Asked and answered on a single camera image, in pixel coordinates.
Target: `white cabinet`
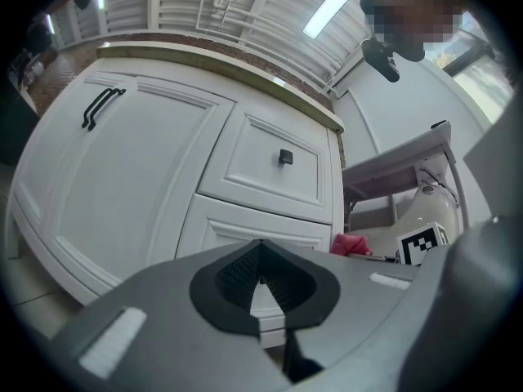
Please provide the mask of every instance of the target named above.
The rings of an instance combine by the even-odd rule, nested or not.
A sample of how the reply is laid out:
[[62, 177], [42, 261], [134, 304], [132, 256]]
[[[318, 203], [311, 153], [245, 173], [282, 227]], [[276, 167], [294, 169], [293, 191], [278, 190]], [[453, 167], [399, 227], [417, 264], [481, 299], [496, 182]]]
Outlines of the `white cabinet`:
[[[328, 251], [342, 227], [335, 134], [227, 78], [146, 62], [129, 60], [125, 73], [89, 67], [25, 148], [7, 222], [14, 217], [51, 275], [86, 304], [149, 265], [239, 240]], [[82, 127], [113, 87], [125, 92], [94, 104], [91, 130]], [[279, 163], [281, 149], [293, 164]], [[265, 286], [253, 314], [263, 330], [283, 326]]]
[[248, 239], [272, 238], [327, 251], [330, 226], [272, 215], [195, 194], [177, 258]]
[[[279, 162], [282, 149], [292, 153], [292, 164]], [[212, 153], [199, 193], [330, 224], [329, 155], [327, 129], [295, 109], [238, 104]]]
[[82, 139], [83, 114], [105, 89], [122, 86], [128, 77], [110, 73], [90, 73], [68, 87], [67, 93], [50, 108], [25, 148], [17, 171], [15, 194], [26, 217], [36, 229], [48, 211], [49, 196], [64, 156]]
[[98, 295], [174, 258], [190, 197], [233, 107], [173, 82], [126, 84], [92, 132], [77, 127], [80, 142], [63, 154], [44, 234], [53, 255]]

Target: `window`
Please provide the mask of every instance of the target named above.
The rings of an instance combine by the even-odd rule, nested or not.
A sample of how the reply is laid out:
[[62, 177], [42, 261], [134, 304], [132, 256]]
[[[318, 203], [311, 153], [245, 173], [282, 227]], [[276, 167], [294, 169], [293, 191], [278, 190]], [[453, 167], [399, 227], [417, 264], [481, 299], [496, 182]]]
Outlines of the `window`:
[[480, 106], [491, 123], [494, 123], [507, 106], [512, 87], [501, 69], [488, 56], [466, 67], [454, 80]]
[[453, 77], [491, 123], [499, 118], [513, 89], [470, 13], [463, 15], [462, 25], [452, 39], [428, 46], [425, 57]]

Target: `brick backsplash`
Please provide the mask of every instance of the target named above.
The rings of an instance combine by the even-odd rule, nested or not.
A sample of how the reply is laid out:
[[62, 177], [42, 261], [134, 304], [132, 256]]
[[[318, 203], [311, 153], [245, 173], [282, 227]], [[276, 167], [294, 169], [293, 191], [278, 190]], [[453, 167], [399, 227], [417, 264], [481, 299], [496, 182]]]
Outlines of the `brick backsplash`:
[[259, 69], [263, 69], [267, 73], [274, 74], [285, 82], [288, 82], [292, 86], [303, 91], [327, 109], [333, 111], [333, 106], [327, 96], [321, 95], [295, 75], [259, 56], [203, 38], [193, 38], [171, 33], [132, 33], [79, 43], [78, 45], [60, 51], [56, 60], [46, 68], [43, 74], [29, 89], [29, 95], [36, 105], [37, 114], [39, 116], [44, 114], [49, 105], [61, 93], [61, 91], [64, 90], [67, 85], [86, 67], [96, 60], [96, 49], [102, 43], [117, 41], [160, 41], [180, 43], [220, 52], [221, 54], [232, 56], [237, 60], [242, 60], [258, 67]]

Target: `black cabinet handle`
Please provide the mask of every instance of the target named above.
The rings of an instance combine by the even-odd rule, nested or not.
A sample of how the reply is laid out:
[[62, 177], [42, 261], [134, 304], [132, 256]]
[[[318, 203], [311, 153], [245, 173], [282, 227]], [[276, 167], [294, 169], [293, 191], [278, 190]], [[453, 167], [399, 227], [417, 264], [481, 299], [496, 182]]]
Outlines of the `black cabinet handle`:
[[85, 109], [85, 112], [83, 112], [82, 128], [85, 128], [89, 124], [89, 120], [87, 119], [87, 114], [89, 113], [89, 110], [91, 110], [96, 105], [96, 103], [98, 103], [98, 101], [100, 101], [100, 99], [104, 96], [104, 94], [107, 93], [108, 91], [111, 91], [111, 89], [106, 88], [102, 93], [100, 93], [95, 98], [95, 100], [92, 101], [92, 103], [87, 107], [87, 109]]
[[95, 128], [95, 126], [96, 126], [95, 115], [96, 115], [96, 113], [98, 113], [98, 110], [100, 110], [101, 107], [105, 104], [105, 102], [107, 100], [109, 100], [113, 94], [117, 94], [118, 96], [121, 96], [123, 93], [125, 93], [125, 91], [126, 90], [124, 88], [121, 90], [119, 88], [109, 89], [109, 92], [105, 95], [105, 97], [102, 99], [102, 101], [91, 112], [91, 116], [89, 117], [91, 123], [89, 123], [89, 128], [87, 129], [89, 132]]
[[278, 161], [280, 164], [292, 164], [293, 163], [293, 152], [281, 149], [279, 151]]

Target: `pink cloth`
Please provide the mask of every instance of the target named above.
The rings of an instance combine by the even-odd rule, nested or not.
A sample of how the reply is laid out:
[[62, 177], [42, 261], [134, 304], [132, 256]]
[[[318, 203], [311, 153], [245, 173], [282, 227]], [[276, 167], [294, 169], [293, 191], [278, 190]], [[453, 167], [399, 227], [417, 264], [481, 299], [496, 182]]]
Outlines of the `pink cloth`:
[[347, 254], [373, 255], [373, 252], [367, 247], [366, 237], [347, 234], [336, 235], [330, 252], [339, 256], [346, 256]]

